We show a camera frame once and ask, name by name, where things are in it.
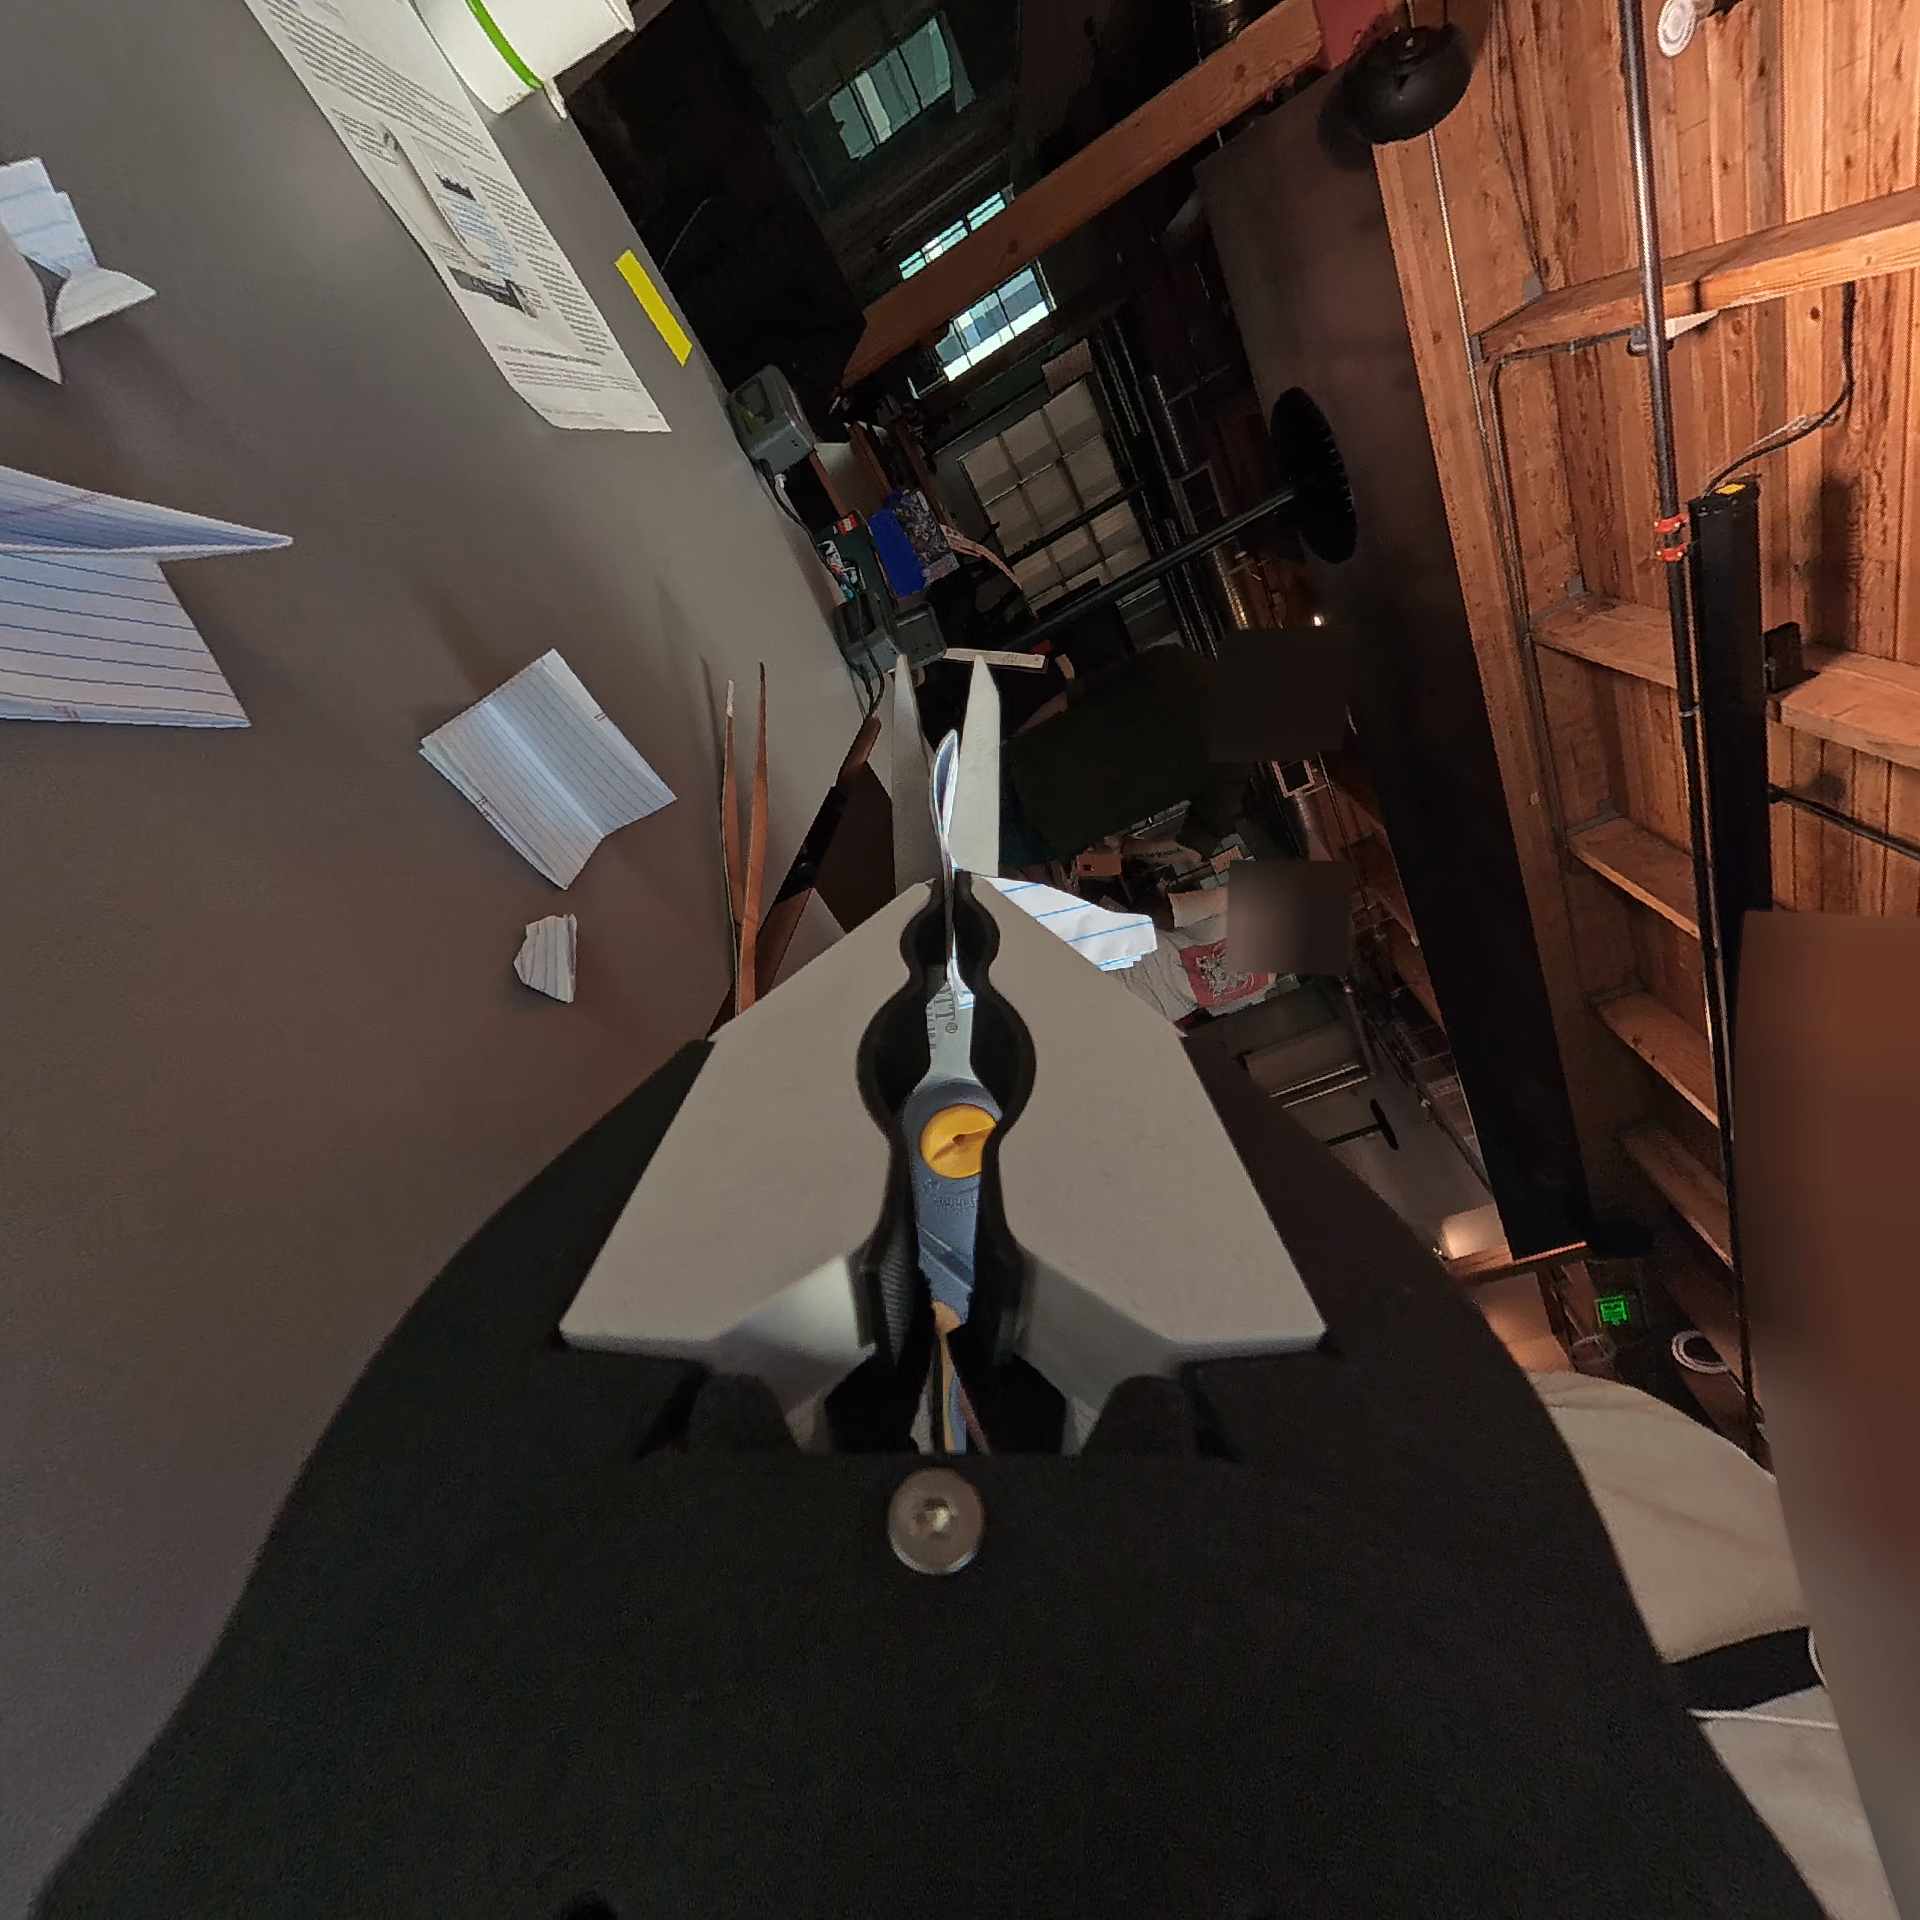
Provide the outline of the grey orange-handled scissors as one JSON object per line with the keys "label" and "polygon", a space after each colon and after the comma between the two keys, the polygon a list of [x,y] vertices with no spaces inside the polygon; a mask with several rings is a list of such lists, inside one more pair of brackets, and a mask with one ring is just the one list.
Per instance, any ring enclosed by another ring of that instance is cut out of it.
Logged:
{"label": "grey orange-handled scissors", "polygon": [[980,1448],[968,1390],[952,1352],[957,1333],[971,1314],[980,1180],[987,1146],[1002,1121],[995,1092],[975,1066],[975,980],[986,921],[971,899],[971,875],[957,852],[960,788],[960,738],[947,732],[939,747],[923,743],[909,667],[896,667],[891,694],[893,802],[898,877],[920,829],[931,834],[935,875],[931,907],[938,911],[939,950],[928,983],[920,987],[928,1061],[899,1106],[899,1140],[906,1155],[909,1321],[931,1333],[928,1386],[923,1390],[931,1443],[943,1454]]}

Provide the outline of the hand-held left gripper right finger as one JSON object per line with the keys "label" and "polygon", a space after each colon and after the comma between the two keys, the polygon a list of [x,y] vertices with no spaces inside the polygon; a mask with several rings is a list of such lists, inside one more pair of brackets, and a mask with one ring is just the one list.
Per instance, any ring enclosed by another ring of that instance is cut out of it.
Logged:
{"label": "hand-held left gripper right finger", "polygon": [[1311,1354],[1327,1323],[1174,1027],[963,884],[982,1158],[963,1390],[995,1454],[1074,1452],[1129,1381]]}

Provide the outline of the black dome lamp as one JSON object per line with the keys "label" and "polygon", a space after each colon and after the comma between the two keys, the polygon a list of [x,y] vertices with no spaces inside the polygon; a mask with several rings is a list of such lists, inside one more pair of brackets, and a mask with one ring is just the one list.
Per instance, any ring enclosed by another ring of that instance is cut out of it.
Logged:
{"label": "black dome lamp", "polygon": [[1454,24],[1378,38],[1336,75],[1318,131],[1336,156],[1363,156],[1431,133],[1467,96],[1476,51]]}

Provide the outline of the printed paper sheet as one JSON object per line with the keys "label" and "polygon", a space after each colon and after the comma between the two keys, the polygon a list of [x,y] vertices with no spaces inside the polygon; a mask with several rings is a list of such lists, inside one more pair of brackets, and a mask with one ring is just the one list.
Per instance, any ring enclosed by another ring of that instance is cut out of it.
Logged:
{"label": "printed paper sheet", "polygon": [[666,434],[473,96],[404,3],[250,3],[507,389],[563,430]]}

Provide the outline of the white folded paper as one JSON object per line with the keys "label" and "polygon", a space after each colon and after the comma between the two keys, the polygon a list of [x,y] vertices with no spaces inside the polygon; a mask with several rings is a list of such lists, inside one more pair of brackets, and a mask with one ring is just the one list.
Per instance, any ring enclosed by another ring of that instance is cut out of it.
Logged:
{"label": "white folded paper", "polygon": [[36,158],[3,167],[3,355],[61,387],[59,343],[157,297],[92,248],[72,199]]}

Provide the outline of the blue storage bin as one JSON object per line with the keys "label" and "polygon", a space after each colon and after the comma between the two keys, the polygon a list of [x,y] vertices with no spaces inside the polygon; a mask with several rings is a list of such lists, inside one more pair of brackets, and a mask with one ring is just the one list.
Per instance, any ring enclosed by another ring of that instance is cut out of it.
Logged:
{"label": "blue storage bin", "polygon": [[947,528],[921,491],[885,496],[866,530],[885,585],[899,604],[960,570]]}

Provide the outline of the lined paper piece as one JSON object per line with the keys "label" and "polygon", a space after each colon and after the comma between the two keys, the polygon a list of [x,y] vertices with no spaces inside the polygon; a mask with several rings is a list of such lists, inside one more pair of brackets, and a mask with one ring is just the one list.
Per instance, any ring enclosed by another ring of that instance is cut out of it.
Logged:
{"label": "lined paper piece", "polygon": [[1158,937],[1149,919],[1091,907],[1041,880],[1001,877],[1007,815],[1001,745],[966,747],[957,732],[947,735],[946,745],[957,747],[952,756],[931,750],[917,725],[911,725],[896,774],[896,798],[906,802],[909,824],[946,824],[952,867],[971,877],[977,893],[995,887],[1091,966],[1111,973],[1146,957]]}

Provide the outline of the yellow sticky note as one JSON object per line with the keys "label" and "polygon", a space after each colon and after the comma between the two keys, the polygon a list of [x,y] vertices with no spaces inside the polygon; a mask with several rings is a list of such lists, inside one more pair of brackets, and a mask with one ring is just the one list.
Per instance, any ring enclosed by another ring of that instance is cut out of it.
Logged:
{"label": "yellow sticky note", "polygon": [[686,366],[693,355],[693,336],[668,294],[650,273],[647,264],[637,252],[627,248],[617,257],[615,271],[634,297],[637,308],[654,325],[666,354],[676,365]]}

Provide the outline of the white paper cup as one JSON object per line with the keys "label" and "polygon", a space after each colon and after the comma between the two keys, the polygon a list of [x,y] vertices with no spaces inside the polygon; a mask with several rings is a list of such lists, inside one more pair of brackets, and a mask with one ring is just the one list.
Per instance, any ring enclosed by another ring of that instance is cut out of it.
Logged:
{"label": "white paper cup", "polygon": [[563,76],[637,34],[627,3],[413,3],[454,75],[495,115],[542,99],[568,115]]}

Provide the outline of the grey power box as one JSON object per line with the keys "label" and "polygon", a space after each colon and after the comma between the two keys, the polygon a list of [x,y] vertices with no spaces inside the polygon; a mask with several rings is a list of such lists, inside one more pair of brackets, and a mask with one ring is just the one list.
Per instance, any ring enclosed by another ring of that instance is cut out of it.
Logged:
{"label": "grey power box", "polygon": [[728,419],[737,446],[769,485],[806,467],[814,455],[817,439],[804,405],[776,365],[763,366],[732,389]]}
{"label": "grey power box", "polygon": [[896,664],[923,669],[947,655],[947,637],[935,609],[896,609],[891,600],[861,594],[831,617],[842,659],[855,676],[879,679]]}

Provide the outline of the large paned window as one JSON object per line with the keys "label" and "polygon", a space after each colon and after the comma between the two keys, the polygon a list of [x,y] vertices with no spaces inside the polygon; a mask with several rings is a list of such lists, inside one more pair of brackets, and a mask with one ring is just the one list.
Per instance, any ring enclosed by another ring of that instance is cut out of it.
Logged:
{"label": "large paned window", "polygon": [[1084,375],[958,455],[971,498],[1035,610],[1142,567],[1140,483]]}

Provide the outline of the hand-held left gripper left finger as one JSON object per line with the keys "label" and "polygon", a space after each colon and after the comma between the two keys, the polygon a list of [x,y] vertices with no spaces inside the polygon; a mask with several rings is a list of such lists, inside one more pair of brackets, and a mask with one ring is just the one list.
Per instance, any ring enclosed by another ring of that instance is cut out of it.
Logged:
{"label": "hand-held left gripper left finger", "polygon": [[917,884],[728,1022],[558,1335],[763,1382],[819,1448],[911,1454],[931,1355],[899,1117],[946,954]]}

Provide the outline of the large folded lined paper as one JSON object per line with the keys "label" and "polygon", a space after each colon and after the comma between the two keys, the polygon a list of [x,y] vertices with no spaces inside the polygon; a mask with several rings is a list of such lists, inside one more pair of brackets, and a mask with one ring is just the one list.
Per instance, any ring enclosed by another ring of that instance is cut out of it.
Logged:
{"label": "large folded lined paper", "polygon": [[3,717],[247,729],[166,563],[289,536],[3,470]]}

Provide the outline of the brown tweezers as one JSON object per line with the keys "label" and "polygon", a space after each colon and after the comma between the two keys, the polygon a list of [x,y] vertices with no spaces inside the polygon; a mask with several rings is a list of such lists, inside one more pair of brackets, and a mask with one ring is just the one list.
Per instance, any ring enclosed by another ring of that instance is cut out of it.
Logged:
{"label": "brown tweezers", "polygon": [[723,703],[719,830],[732,950],[732,995],[722,1020],[732,1020],[750,1009],[761,993],[759,944],[764,921],[764,851],[769,829],[767,727],[767,680],[764,667],[759,667],[750,754],[739,743],[732,683],[726,689]]}

